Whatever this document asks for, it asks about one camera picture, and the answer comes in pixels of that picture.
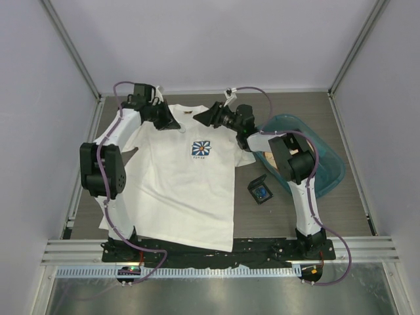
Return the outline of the white t-shirt flower print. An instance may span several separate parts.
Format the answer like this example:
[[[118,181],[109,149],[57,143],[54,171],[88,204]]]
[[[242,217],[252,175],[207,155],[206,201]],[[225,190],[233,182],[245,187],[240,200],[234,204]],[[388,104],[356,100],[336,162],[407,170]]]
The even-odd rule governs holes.
[[[205,106],[170,111],[185,133],[146,122],[124,147],[134,152],[122,192],[129,218],[139,236],[231,251],[235,172],[255,157],[240,149],[234,131],[193,118]]]

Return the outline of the dark blue round brooch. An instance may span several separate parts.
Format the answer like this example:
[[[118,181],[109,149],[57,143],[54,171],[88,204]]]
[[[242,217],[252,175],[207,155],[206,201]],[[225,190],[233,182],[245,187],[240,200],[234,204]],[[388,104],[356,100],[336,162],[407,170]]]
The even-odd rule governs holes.
[[[255,190],[255,195],[260,199],[263,200],[266,198],[267,192],[264,187],[259,187]]]

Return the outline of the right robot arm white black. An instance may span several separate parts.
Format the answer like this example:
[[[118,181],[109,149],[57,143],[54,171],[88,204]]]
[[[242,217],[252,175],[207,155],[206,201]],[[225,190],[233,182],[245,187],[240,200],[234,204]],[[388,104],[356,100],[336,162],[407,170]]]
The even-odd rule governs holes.
[[[253,109],[245,104],[233,112],[223,103],[216,102],[210,109],[196,114],[194,119],[206,127],[223,126],[233,130],[242,150],[273,155],[277,170],[293,197],[297,253],[304,259],[319,259],[327,236],[316,203],[315,174],[319,156],[311,140],[299,130],[258,130]]]

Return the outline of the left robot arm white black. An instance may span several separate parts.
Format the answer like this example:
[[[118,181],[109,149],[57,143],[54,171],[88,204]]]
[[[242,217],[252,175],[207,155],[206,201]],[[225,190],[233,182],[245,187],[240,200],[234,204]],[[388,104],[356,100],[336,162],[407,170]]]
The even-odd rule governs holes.
[[[166,100],[123,102],[108,128],[79,149],[81,185],[101,205],[108,227],[108,240],[101,244],[106,263],[135,261],[143,251],[122,196],[127,175],[121,151],[145,122],[158,131],[180,129]]]

